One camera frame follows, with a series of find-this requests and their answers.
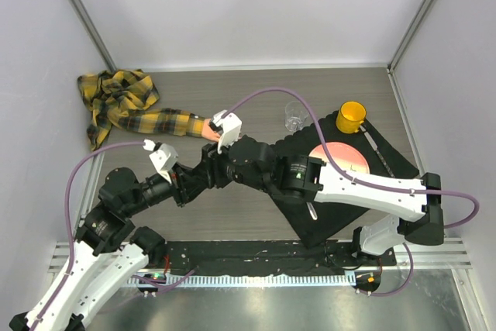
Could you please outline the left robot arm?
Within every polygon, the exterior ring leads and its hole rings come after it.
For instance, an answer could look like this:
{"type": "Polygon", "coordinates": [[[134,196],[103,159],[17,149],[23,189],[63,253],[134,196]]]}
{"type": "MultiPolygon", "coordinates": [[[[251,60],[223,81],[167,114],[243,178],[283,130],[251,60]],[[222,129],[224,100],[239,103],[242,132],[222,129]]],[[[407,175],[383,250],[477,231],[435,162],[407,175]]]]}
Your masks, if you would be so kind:
{"type": "Polygon", "coordinates": [[[165,259],[165,239],[131,218],[168,198],[183,206],[212,187],[199,169],[175,166],[168,178],[143,182],[126,167],[107,177],[98,204],[77,228],[70,256],[48,292],[29,312],[15,315],[12,330],[85,330],[105,303],[145,266],[165,259]]]}

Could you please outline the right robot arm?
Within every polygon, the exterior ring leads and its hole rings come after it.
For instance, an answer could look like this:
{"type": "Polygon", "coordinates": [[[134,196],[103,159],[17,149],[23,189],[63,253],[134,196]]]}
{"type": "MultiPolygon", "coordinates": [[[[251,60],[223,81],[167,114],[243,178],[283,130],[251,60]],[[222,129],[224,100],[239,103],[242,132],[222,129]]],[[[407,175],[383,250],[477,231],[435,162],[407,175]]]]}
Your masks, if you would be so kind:
{"type": "Polygon", "coordinates": [[[386,213],[379,222],[354,230],[350,256],[357,264],[369,264],[406,242],[428,247],[443,243],[438,175],[408,180],[364,173],[340,159],[342,148],[323,143],[308,155],[281,156],[245,136],[206,149],[202,159],[217,188],[233,181],[268,194],[278,205],[345,205],[386,213]]]}

